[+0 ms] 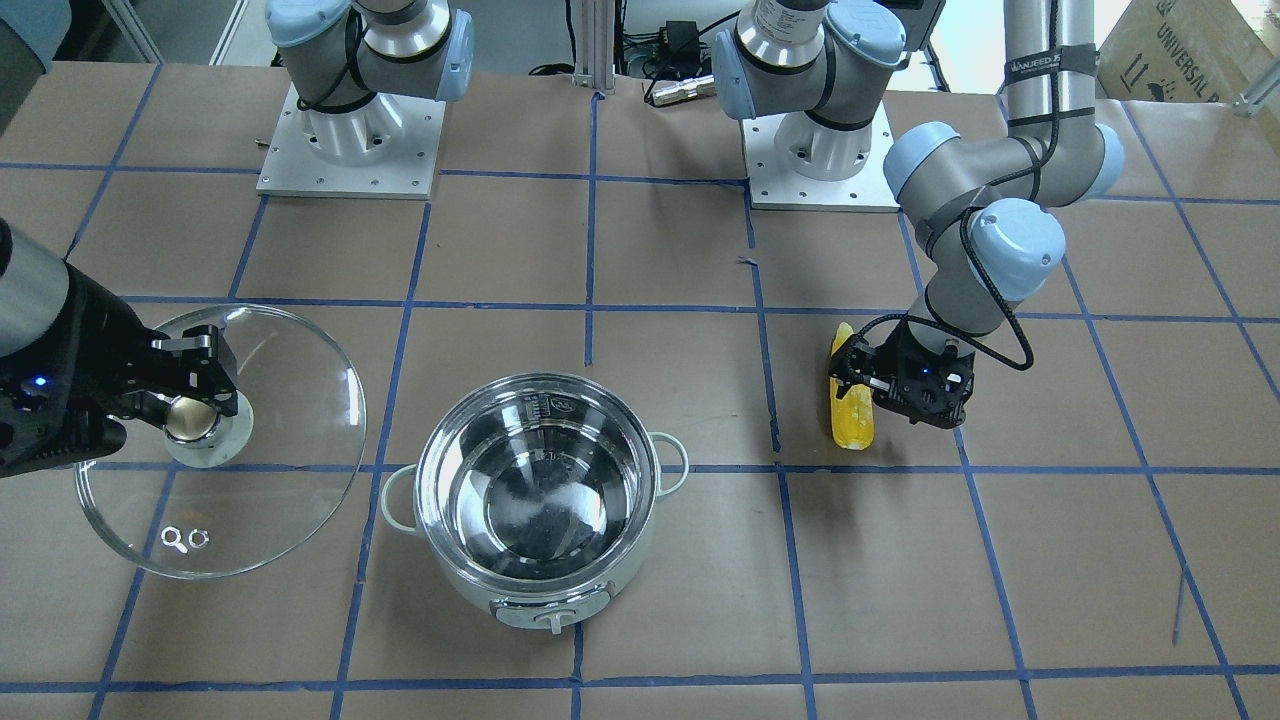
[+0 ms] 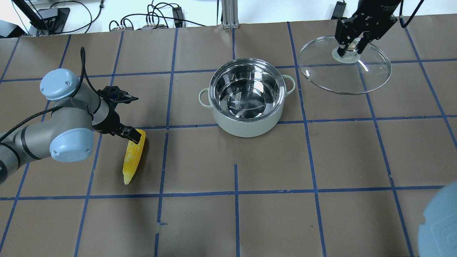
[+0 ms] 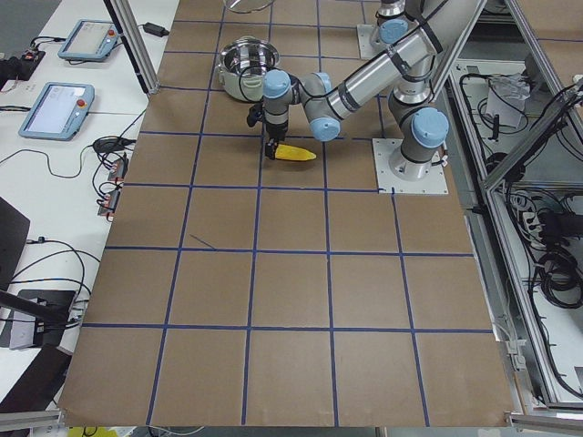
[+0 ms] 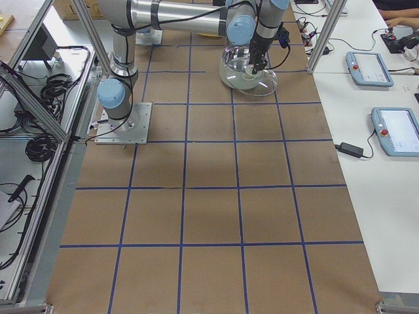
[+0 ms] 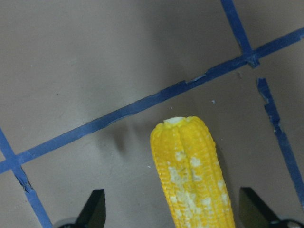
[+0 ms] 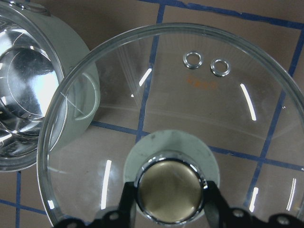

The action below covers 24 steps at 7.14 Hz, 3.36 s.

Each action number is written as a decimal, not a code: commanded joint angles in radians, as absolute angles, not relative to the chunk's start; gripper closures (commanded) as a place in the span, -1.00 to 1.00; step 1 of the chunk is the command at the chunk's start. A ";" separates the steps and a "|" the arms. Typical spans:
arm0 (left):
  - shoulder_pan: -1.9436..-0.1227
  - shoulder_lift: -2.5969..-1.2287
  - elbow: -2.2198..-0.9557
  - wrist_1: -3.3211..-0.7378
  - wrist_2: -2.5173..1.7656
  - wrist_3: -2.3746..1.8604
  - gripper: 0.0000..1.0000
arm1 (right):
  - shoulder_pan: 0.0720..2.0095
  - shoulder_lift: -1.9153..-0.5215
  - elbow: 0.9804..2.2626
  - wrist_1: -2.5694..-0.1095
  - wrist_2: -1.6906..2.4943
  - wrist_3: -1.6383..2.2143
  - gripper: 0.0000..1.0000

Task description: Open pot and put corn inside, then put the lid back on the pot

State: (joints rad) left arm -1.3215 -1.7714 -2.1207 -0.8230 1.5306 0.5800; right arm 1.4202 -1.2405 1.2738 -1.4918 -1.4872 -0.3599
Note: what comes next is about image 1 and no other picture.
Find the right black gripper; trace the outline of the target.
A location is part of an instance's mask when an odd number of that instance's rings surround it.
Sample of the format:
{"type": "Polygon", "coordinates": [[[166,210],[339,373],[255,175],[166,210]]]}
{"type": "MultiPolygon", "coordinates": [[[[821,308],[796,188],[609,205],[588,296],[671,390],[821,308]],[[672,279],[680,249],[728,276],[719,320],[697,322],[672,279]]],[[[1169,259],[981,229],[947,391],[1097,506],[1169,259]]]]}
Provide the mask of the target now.
{"type": "Polygon", "coordinates": [[[216,396],[219,327],[169,336],[79,270],[58,268],[68,284],[51,325],[3,355],[4,477],[106,457],[125,445],[129,419],[211,427],[238,414],[239,396],[216,396]]]}

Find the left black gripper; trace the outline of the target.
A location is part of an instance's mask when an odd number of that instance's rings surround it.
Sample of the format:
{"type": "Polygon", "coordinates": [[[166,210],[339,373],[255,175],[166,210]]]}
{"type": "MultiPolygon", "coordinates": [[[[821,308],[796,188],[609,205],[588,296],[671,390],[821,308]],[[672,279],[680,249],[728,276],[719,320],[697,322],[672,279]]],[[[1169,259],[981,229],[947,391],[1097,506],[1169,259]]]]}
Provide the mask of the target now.
{"type": "Polygon", "coordinates": [[[855,386],[872,389],[873,404],[945,430],[965,420],[965,402],[973,391],[972,355],[960,356],[954,342],[934,354],[909,328],[910,316],[882,316],[864,329],[895,320],[887,340],[873,347],[861,336],[850,336],[831,355],[829,378],[836,393],[855,386]]]}

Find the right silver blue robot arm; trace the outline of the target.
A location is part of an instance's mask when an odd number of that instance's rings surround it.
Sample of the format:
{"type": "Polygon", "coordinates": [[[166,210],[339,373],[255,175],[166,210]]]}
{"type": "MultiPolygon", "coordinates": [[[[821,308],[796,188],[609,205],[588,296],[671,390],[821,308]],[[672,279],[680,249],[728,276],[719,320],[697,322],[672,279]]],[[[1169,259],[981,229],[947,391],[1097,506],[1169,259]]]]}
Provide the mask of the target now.
{"type": "MultiPolygon", "coordinates": [[[[475,33],[444,1],[270,1],[266,22],[321,158],[365,161],[399,131],[390,95],[463,97],[475,33]]],[[[219,320],[168,334],[3,225],[3,475],[106,457],[125,421],[160,429],[186,465],[236,456],[252,430],[219,320]]]]}

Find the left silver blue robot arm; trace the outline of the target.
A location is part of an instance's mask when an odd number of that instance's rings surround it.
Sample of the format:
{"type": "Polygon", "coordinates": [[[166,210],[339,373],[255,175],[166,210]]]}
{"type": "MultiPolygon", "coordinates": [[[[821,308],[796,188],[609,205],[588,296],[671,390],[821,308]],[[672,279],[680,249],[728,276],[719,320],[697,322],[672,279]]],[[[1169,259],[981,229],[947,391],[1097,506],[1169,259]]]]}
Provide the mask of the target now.
{"type": "MultiPolygon", "coordinates": [[[[782,117],[777,149],[818,181],[858,170],[890,77],[911,53],[906,6],[891,1],[751,1],[710,45],[716,92],[736,120],[782,117]]],[[[913,305],[884,316],[878,345],[851,333],[829,356],[833,414],[882,407],[911,423],[959,427],[984,338],[1007,325],[1028,370],[1015,309],[1059,266],[1055,208],[1106,192],[1123,170],[1117,133],[1094,120],[1094,5],[1004,5],[1006,135],[972,141],[934,120],[887,150],[883,176],[934,274],[913,305]]]]}

